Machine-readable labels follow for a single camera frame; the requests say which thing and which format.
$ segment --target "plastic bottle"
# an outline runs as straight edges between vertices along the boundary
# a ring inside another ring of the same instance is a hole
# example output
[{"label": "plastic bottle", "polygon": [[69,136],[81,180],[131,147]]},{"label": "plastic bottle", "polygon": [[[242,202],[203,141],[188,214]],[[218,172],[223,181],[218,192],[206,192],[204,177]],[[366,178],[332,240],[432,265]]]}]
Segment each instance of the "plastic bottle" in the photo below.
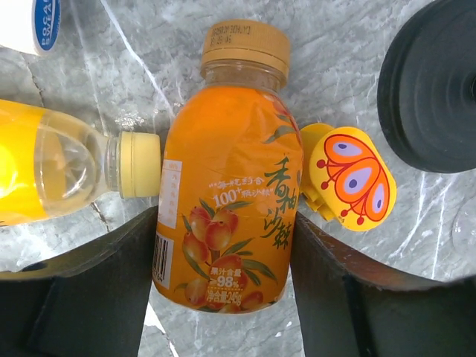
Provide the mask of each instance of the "plastic bottle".
[{"label": "plastic bottle", "polygon": [[160,138],[107,138],[70,115],[0,100],[0,221],[63,216],[108,191],[157,196]]},{"label": "plastic bottle", "polygon": [[60,0],[5,0],[0,11],[0,46],[26,54],[50,53],[60,31]]},{"label": "plastic bottle", "polygon": [[162,295],[206,312],[277,302],[289,270],[303,148],[278,98],[290,43],[278,29],[214,25],[202,58],[206,88],[166,142],[152,275]]}]

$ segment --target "bottle label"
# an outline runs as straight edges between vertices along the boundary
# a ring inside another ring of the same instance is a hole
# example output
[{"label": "bottle label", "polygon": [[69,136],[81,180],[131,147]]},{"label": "bottle label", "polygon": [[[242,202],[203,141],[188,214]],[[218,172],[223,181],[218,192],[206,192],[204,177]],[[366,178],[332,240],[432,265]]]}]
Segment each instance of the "bottle label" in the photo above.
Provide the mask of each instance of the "bottle label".
[{"label": "bottle label", "polygon": [[0,225],[47,218],[35,185],[36,134],[45,110],[0,100]]},{"label": "bottle label", "polygon": [[60,31],[60,0],[37,0],[35,6],[35,31],[39,46],[44,51],[53,48]]},{"label": "bottle label", "polygon": [[164,155],[153,266],[159,292],[206,312],[278,301],[302,161],[298,128],[277,97],[221,87],[193,98]]}]

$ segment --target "marble countertop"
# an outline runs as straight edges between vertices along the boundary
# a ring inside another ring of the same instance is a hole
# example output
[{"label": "marble countertop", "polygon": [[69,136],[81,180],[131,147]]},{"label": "marble countertop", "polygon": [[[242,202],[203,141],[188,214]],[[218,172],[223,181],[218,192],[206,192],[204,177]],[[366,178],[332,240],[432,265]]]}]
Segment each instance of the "marble countertop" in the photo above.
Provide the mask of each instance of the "marble countertop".
[{"label": "marble countertop", "polygon": [[[334,237],[403,271],[452,280],[476,271],[451,231],[476,195],[474,172],[423,173],[391,151],[379,126],[376,91],[385,52],[398,29],[430,0],[63,0],[57,50],[46,58],[0,49],[0,97],[69,113],[108,135],[157,132],[203,86],[202,41],[215,22],[256,19],[292,41],[282,98],[300,127],[324,122],[367,132],[399,188],[387,221],[345,231],[300,203]],[[156,199],[107,194],[67,217],[0,229],[0,270],[19,270],[122,225]],[[208,315],[181,308],[152,289],[139,356],[304,356],[289,278],[284,299],[253,315]]]}]

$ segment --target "orange liquid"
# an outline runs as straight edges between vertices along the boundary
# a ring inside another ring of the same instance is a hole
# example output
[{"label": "orange liquid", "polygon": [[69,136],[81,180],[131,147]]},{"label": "orange liquid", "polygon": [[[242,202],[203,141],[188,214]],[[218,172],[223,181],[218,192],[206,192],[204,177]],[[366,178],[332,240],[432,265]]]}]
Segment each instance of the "orange liquid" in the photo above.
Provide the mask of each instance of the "orange liquid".
[{"label": "orange liquid", "polygon": [[289,268],[303,150],[288,109],[255,89],[210,87],[167,138],[153,277],[207,312],[277,302]]}]

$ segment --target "black round object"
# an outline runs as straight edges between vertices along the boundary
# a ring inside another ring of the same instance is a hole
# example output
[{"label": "black round object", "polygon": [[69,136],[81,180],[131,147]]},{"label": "black round object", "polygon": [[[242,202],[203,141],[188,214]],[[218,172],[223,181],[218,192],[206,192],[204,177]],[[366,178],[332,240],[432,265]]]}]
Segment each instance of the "black round object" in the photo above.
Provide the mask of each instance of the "black round object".
[{"label": "black round object", "polygon": [[437,0],[392,42],[379,119],[393,151],[424,171],[476,168],[476,0]]}]

